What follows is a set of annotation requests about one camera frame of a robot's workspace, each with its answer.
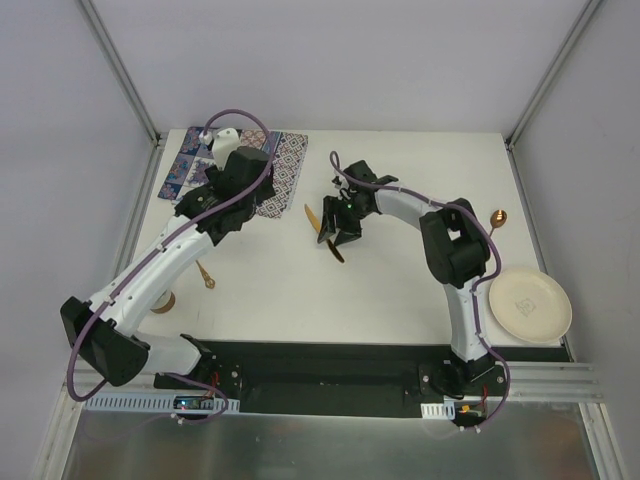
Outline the copper spoon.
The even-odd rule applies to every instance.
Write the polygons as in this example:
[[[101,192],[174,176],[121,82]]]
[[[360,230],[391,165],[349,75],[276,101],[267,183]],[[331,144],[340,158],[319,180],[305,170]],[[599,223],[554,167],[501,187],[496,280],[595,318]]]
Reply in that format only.
[[[489,236],[492,236],[497,229],[503,227],[506,224],[507,220],[508,214],[505,210],[495,210],[490,217],[491,230],[489,232]]]

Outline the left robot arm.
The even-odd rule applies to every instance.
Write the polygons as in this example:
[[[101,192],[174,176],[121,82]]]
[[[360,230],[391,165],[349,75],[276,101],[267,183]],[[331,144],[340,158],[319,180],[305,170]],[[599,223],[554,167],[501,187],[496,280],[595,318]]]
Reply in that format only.
[[[240,146],[207,183],[190,190],[152,244],[111,285],[88,300],[69,298],[60,313],[73,352],[112,386],[142,372],[175,373],[188,388],[204,387],[211,365],[195,339],[143,334],[142,320],[184,270],[238,231],[274,196],[273,160]]]

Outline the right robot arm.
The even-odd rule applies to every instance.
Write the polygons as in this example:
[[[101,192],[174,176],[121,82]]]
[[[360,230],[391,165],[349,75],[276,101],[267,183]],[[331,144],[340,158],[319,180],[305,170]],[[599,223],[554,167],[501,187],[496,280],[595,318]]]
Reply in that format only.
[[[463,198],[431,200],[394,176],[377,176],[364,160],[338,172],[332,183],[337,194],[323,198],[317,241],[339,246],[358,240],[361,222],[371,214],[392,216],[416,228],[427,267],[444,288],[451,322],[450,360],[430,375],[429,385],[454,399],[476,392],[495,359],[484,337],[479,298],[490,246],[470,203]]]

